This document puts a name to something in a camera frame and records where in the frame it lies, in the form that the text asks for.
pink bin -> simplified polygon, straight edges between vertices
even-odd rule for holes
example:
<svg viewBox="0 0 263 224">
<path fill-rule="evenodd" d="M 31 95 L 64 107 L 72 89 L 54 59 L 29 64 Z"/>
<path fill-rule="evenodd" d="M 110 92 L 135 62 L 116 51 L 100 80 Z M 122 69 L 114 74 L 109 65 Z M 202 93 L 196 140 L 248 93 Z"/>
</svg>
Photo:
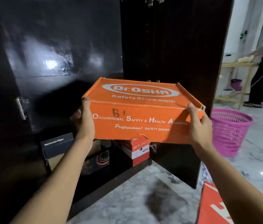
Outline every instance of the pink bin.
<svg viewBox="0 0 263 224">
<path fill-rule="evenodd" d="M 213 145 L 222 156 L 235 156 L 253 123 L 253 118 L 236 110 L 213 109 Z"/>
</svg>

dark wooden cabinet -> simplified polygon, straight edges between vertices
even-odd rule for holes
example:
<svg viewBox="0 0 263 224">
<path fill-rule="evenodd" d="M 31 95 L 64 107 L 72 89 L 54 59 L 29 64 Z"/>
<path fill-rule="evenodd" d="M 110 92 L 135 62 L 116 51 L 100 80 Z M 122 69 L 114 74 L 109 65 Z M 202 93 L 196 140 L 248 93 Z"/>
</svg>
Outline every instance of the dark wooden cabinet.
<svg viewBox="0 0 263 224">
<path fill-rule="evenodd" d="M 39 141 L 71 131 L 68 117 L 99 77 L 179 82 L 210 114 L 233 0 L 160 2 L 0 0 L 0 221 L 45 181 Z M 78 184 L 71 215 L 151 162 L 130 168 L 115 157 L 88 177 L 92 188 Z M 195 188 L 190 145 L 162 144 L 151 157 Z"/>
</svg>

box lid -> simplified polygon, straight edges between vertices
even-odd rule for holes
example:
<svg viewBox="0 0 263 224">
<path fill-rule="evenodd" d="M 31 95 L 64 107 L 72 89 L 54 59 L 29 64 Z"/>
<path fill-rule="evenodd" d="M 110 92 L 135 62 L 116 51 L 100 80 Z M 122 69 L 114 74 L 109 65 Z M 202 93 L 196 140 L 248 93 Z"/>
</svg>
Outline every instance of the box lid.
<svg viewBox="0 0 263 224">
<path fill-rule="evenodd" d="M 186 109 L 188 103 L 193 103 L 199 110 L 205 109 L 205 106 L 179 83 L 99 78 L 84 97 L 89 97 L 92 102 L 177 109 Z"/>
</svg>

laundry basket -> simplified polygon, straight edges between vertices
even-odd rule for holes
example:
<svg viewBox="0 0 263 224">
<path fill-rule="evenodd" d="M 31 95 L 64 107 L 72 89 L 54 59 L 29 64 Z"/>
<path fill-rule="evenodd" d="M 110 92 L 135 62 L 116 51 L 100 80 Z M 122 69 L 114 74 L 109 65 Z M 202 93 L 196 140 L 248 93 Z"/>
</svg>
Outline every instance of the laundry basket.
<svg viewBox="0 0 263 224">
<path fill-rule="evenodd" d="M 213 145 L 222 156 L 235 156 L 253 123 L 253 118 L 229 109 L 213 109 Z"/>
</svg>

metal hinge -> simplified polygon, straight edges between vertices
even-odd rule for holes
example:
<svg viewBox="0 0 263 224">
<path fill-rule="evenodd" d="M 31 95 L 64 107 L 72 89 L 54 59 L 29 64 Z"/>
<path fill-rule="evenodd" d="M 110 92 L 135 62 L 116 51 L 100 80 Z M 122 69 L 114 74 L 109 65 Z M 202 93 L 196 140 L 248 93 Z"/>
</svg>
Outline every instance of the metal hinge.
<svg viewBox="0 0 263 224">
<path fill-rule="evenodd" d="M 19 109 L 19 114 L 21 116 L 21 119 L 22 120 L 26 120 L 27 119 L 27 115 L 25 113 L 25 109 L 29 105 L 29 100 L 28 99 L 23 99 L 22 97 L 17 97 L 15 99 L 15 102 L 16 102 L 17 107 Z"/>
<path fill-rule="evenodd" d="M 165 0 L 157 0 L 159 3 L 163 3 Z M 148 7 L 152 7 L 153 6 L 153 0 L 148 0 Z"/>
</svg>

